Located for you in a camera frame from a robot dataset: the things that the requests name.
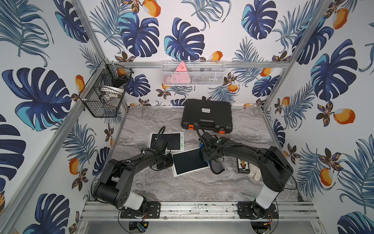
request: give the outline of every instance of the robotic arm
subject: robotic arm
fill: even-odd
[[[280,150],[274,146],[269,149],[255,148],[234,142],[226,137],[216,139],[208,132],[200,135],[200,142],[204,147],[201,149],[202,157],[205,161],[215,160],[223,156],[231,156],[251,163],[260,168],[264,185],[253,202],[255,218],[262,218],[267,214],[267,209],[273,203],[277,195],[283,190],[289,180],[293,169],[284,158]],[[102,175],[93,191],[93,197],[112,204],[116,207],[129,207],[134,210],[139,209],[143,198],[131,192],[131,185],[134,175],[146,167],[157,165],[158,170],[163,170],[172,166],[171,154],[165,155],[167,142],[157,137],[155,144],[151,148],[142,148],[141,153],[126,160],[111,159],[106,168],[102,170]],[[134,204],[134,198],[141,197],[138,204]]]

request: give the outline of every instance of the white glove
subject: white glove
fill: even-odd
[[[255,181],[260,181],[261,180],[261,171],[258,167],[256,167],[253,164],[249,164],[249,177],[254,177]]]

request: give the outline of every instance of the black toolbox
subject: black toolbox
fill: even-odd
[[[184,102],[182,128],[196,130],[197,125],[215,133],[233,130],[231,104],[224,101],[187,99]]]

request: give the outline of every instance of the marble surface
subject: marble surface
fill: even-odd
[[[232,109],[233,131],[225,136],[236,142],[254,147],[273,145],[261,109]],[[149,133],[156,133],[162,126],[165,132],[184,132],[184,149],[199,147],[196,131],[181,127],[183,108],[130,108],[112,158],[122,160],[139,154],[148,144]],[[153,171],[146,168],[135,175],[132,190],[159,201],[249,201],[256,198],[263,185],[248,174],[239,174],[236,159],[225,157],[225,171],[214,174],[209,168],[173,177],[172,169]],[[297,201],[297,191],[285,190],[278,201]]]

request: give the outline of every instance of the white mesh basket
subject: white mesh basket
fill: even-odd
[[[176,72],[182,61],[162,61],[163,84],[168,86],[220,86],[226,71],[223,61],[184,61],[187,72]]]

